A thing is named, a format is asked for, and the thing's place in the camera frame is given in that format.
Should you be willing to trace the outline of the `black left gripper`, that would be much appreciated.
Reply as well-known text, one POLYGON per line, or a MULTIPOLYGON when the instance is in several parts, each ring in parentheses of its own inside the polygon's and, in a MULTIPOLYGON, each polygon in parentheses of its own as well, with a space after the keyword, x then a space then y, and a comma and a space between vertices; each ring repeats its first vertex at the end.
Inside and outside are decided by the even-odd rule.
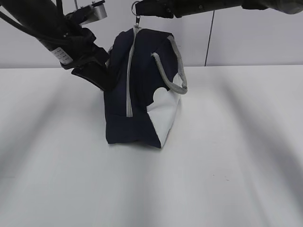
POLYGON ((106 70, 109 54, 94 42, 95 35, 85 27, 58 27, 56 37, 61 38, 56 52, 62 68, 72 70, 78 76, 102 91, 114 88, 114 77, 106 70))

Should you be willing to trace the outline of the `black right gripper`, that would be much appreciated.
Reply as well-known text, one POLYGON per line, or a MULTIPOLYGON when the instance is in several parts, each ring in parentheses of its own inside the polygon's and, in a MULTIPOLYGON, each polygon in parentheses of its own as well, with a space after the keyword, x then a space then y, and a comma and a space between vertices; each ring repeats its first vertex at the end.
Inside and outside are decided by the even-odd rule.
POLYGON ((136 3, 136 14, 181 18, 187 15, 238 7, 242 4, 242 0, 142 0, 136 3))

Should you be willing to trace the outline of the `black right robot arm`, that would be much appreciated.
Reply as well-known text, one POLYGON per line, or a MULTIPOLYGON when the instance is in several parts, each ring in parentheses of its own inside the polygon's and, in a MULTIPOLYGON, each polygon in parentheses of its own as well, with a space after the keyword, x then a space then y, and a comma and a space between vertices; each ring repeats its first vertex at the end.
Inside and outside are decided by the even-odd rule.
POLYGON ((181 18, 239 6, 247 10, 274 9, 289 15, 303 10, 301 0, 142 0, 135 4, 135 11, 139 16, 181 18))

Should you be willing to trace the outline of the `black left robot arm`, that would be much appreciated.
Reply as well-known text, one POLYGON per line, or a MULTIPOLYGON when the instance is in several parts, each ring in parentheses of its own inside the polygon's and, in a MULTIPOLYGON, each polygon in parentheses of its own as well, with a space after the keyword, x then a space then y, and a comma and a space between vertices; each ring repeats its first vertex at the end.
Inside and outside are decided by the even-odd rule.
POLYGON ((102 91, 110 91, 117 77, 109 72, 109 54, 95 44, 96 37, 84 24, 107 17, 103 0, 97 0, 65 15, 62 1, 2 0, 0 5, 12 15, 1 19, 36 38, 65 70, 85 79, 102 91))

